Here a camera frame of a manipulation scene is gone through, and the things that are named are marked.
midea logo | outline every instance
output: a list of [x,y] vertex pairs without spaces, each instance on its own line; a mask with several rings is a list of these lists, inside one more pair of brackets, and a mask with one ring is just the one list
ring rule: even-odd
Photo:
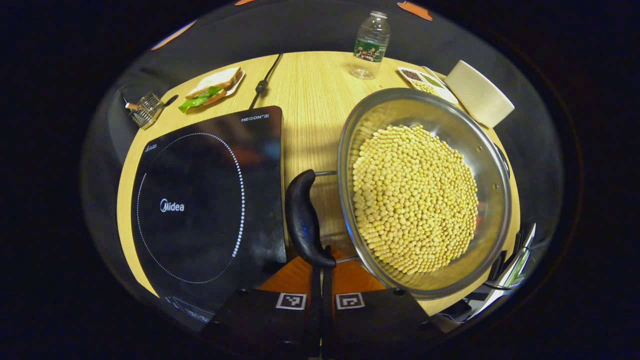
[[184,211],[184,204],[168,202],[166,199],[160,200],[160,211]]

white cup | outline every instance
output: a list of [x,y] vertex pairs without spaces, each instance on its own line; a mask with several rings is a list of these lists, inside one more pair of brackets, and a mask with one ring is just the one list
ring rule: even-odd
[[487,127],[496,126],[515,108],[489,79],[462,60],[444,82],[471,116]]

wooden table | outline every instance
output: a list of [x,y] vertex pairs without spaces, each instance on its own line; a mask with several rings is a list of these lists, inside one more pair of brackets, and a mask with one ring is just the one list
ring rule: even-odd
[[[268,91],[255,105],[256,108],[277,105],[282,109],[283,194],[291,180],[304,170],[311,168],[322,171],[337,168],[337,149],[342,127],[347,116],[360,100],[384,88],[410,87],[398,74],[398,66],[422,70],[417,65],[385,58],[375,79],[362,80],[349,73],[350,56],[350,53],[329,51],[284,54],[269,77]],[[236,66],[241,66],[246,72],[242,83],[233,95],[222,98],[204,109],[190,110],[187,115],[181,113],[176,104],[169,106],[164,109],[154,125],[146,130],[139,130],[133,140],[120,178],[118,230],[122,248],[136,279],[151,292],[154,291],[136,255],[131,227],[126,226],[130,222],[127,219],[131,218],[131,192],[137,162],[145,144],[158,136],[195,122],[248,109],[255,96],[254,89],[257,83],[265,76],[276,57],[277,55],[264,56],[213,69],[169,90],[162,96],[162,100],[167,101],[171,96],[178,94],[176,103],[179,105],[184,101],[184,96],[196,87],[202,78],[214,72]],[[484,130],[504,151],[495,131],[487,128]],[[518,188],[513,172],[509,181],[513,212],[508,237],[503,247],[507,250],[507,257],[513,251],[515,234],[520,228]],[[323,245],[331,245],[347,255],[355,255],[355,248],[342,217],[336,177],[318,177],[311,191],[311,200],[320,220]],[[285,243],[290,249],[289,239],[286,239]],[[464,290],[442,299],[420,301],[420,304],[429,315],[433,315],[476,289],[487,279],[487,276],[488,271]]]

black induction cooktop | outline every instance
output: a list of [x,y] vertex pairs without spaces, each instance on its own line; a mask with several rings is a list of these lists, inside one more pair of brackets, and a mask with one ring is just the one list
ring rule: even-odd
[[131,226],[159,305],[199,330],[236,288],[284,263],[277,106],[198,122],[146,144]]

metal bowl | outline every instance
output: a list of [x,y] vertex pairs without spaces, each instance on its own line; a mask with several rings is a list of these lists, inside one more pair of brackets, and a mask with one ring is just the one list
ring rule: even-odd
[[[476,233],[458,259],[430,273],[404,274],[380,261],[360,236],[354,216],[353,163],[360,146],[379,129],[422,124],[464,155],[477,184]],[[338,150],[338,187],[351,241],[366,268],[389,288],[408,290],[418,299],[435,299],[466,288],[491,266],[511,221],[508,167],[489,136],[453,104],[407,88],[380,90],[360,101],[342,130]]]

